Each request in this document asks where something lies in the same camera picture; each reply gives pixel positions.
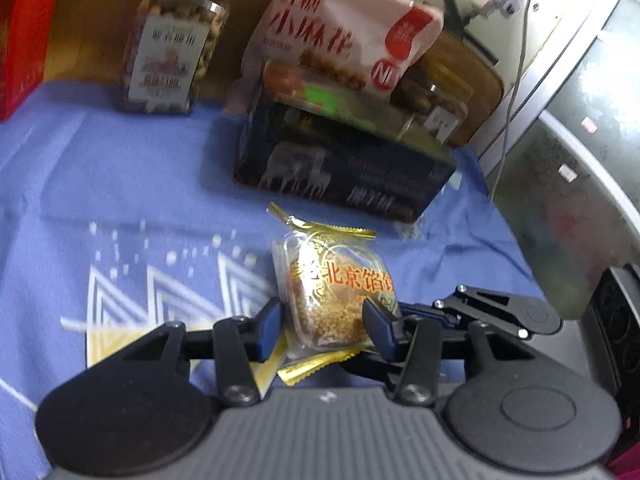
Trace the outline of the gold pastry cake packet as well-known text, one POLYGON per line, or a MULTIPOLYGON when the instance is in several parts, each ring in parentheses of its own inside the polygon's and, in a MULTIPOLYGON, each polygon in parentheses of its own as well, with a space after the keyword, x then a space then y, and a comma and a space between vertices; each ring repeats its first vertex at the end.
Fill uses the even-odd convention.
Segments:
POLYGON ((273 202, 267 210, 286 226, 271 255, 288 350, 278 377, 292 387, 373 347, 363 324, 365 302, 392 315, 398 315, 399 302, 375 250, 375 231, 307 221, 273 202))

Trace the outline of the blue patterned tablecloth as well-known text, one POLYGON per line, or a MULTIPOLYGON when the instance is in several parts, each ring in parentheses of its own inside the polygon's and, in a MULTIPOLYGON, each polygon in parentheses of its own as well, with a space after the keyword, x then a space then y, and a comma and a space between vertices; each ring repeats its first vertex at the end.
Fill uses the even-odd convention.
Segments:
POLYGON ((1 474, 49 470, 35 436, 44 396, 138 328, 207 327, 251 315, 276 290, 277 204, 298 218, 370 229, 398 298, 461 285, 540 297, 473 154, 415 228, 240 185, 243 123, 219 105, 125 114, 110 88, 54 82, 1 126, 1 474))

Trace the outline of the black cardboard storage box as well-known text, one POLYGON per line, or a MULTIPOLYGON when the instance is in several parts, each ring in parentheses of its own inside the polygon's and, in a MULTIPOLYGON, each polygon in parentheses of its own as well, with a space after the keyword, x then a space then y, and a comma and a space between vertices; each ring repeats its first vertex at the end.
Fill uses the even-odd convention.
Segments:
POLYGON ((413 115, 309 68, 268 60, 234 175, 253 188, 415 222, 456 169, 413 115))

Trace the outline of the nut jar gold lid right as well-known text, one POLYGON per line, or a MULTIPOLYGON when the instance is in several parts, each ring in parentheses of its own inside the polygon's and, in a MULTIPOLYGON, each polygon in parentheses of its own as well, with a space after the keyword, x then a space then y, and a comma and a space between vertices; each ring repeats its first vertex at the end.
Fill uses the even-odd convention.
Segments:
POLYGON ((442 63, 428 58, 410 66, 390 102, 406 110, 446 144, 469 115, 474 89, 442 63))

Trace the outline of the nut jar gold lid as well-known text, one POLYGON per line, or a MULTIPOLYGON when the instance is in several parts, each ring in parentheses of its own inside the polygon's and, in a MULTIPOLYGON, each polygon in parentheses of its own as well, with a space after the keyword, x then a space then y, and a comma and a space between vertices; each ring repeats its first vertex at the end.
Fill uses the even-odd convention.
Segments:
POLYGON ((406 110, 446 144, 469 115, 474 89, 442 63, 428 58, 410 66, 390 102, 406 110))
POLYGON ((120 78, 120 106, 190 113, 230 14, 230 0, 141 0, 120 78))

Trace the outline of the nut jar gold lid left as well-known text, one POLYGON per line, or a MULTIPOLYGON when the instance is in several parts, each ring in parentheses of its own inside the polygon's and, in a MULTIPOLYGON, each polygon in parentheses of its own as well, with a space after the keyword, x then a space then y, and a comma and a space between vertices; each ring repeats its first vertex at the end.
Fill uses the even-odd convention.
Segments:
POLYGON ((141 0, 120 78, 120 106, 190 113, 230 14, 230 0, 141 0))

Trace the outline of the pink twisted dough snack bag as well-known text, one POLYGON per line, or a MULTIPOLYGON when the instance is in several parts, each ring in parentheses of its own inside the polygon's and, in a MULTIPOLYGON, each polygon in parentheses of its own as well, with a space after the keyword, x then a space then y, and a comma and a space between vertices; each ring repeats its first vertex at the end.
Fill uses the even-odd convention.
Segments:
POLYGON ((442 26, 439 8, 414 0, 272 0, 246 46, 226 110, 247 113, 268 58, 388 99, 442 26))

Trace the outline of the wooden board backdrop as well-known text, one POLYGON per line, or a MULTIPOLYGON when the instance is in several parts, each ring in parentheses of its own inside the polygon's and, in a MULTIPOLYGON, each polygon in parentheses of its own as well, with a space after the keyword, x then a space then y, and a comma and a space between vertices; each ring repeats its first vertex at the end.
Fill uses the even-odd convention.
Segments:
POLYGON ((58 0, 44 76, 117 82, 127 110, 224 100, 272 0, 58 0))

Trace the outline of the red gift bag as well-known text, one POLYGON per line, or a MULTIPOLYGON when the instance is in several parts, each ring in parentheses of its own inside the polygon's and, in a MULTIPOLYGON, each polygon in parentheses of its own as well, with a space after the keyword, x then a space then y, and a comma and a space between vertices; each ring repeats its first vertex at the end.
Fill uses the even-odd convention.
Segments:
POLYGON ((1 118, 43 81, 56 0, 1 0, 1 118))

